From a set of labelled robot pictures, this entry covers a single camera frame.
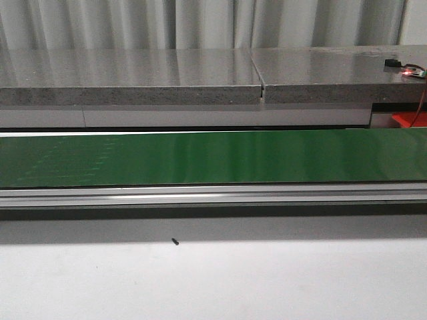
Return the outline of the green conveyor belt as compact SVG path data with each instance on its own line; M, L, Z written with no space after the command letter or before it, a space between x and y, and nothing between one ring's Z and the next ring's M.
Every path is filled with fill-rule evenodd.
M1 136L1 206L424 202L426 130Z

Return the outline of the grey stone countertop left slab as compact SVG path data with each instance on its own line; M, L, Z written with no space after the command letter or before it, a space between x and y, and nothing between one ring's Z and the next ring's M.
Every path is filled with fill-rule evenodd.
M261 96L243 49L1 52L2 105L253 105Z

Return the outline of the grey stone countertop slab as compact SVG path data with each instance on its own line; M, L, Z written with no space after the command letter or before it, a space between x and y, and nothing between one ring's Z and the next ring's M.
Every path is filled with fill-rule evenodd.
M425 81L386 59L426 66L425 45L252 49L266 103L415 103Z
M253 105L261 96L243 49L1 52L2 105Z

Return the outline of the grey stone countertop right slab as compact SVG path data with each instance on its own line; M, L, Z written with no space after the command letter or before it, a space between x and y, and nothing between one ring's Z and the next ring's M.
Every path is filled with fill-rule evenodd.
M386 59L426 66L425 45L252 49L266 103L415 103L425 81Z

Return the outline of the red plastic tray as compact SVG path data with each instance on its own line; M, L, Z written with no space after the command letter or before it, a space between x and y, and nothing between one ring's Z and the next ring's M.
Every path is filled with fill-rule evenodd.
M427 114L422 111L420 114L416 112L399 112L392 115L392 119L397 122L401 128L410 127L426 127Z

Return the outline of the small sensor circuit board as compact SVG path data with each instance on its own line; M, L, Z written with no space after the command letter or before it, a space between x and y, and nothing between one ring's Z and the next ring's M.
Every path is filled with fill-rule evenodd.
M425 68L416 64L410 64L410 63L402 64L402 62L397 59L385 59L384 69L386 71L398 72L405 77L414 77L417 79L426 78Z

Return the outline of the white pleated curtain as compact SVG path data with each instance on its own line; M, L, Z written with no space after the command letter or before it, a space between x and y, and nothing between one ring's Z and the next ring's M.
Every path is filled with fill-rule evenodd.
M418 45L425 1L2 1L4 49Z

